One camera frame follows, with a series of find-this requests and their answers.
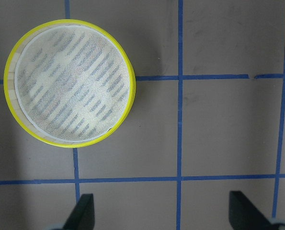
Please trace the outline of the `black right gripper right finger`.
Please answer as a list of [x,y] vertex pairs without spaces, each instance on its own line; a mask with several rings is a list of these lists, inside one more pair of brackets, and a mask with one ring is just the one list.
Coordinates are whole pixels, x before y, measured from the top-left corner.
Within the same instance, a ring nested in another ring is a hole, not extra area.
[[229,193],[229,223],[234,230],[276,229],[241,191]]

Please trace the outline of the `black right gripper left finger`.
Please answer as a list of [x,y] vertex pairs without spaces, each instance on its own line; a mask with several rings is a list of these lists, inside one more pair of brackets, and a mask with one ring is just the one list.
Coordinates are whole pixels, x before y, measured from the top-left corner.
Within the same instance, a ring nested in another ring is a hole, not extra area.
[[95,211],[93,194],[83,194],[63,226],[63,230],[93,230]]

